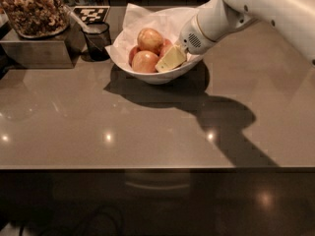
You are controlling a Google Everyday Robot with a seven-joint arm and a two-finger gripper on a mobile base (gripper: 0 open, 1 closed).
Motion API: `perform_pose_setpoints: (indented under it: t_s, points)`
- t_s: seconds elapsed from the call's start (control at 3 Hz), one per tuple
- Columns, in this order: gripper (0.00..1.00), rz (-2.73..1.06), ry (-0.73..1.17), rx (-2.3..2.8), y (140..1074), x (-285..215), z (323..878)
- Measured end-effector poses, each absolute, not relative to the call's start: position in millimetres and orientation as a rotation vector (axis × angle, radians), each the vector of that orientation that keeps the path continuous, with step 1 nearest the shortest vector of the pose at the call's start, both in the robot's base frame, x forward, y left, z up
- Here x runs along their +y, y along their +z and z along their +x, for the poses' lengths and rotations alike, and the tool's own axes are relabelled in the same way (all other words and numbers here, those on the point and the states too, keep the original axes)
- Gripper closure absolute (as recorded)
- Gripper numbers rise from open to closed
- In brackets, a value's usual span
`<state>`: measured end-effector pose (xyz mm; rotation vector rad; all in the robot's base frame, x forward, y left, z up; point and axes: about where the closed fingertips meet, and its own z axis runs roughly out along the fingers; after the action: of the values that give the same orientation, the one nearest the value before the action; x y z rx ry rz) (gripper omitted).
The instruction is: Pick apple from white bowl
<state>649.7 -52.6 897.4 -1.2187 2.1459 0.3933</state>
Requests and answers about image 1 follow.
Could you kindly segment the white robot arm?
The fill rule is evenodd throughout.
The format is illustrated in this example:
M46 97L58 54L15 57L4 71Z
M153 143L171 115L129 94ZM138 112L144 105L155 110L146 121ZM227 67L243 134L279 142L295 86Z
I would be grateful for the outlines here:
M210 0L184 25L156 69L175 69L188 54L202 55L257 20L271 25L308 62L315 61L315 0Z

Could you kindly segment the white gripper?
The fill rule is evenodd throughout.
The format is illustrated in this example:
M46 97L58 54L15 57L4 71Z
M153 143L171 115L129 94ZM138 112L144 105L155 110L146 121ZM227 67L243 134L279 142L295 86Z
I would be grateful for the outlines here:
M181 29L178 44L169 47L156 64L160 73L181 66L187 60L186 52L193 55L205 54L218 39L218 26L210 20L194 16Z

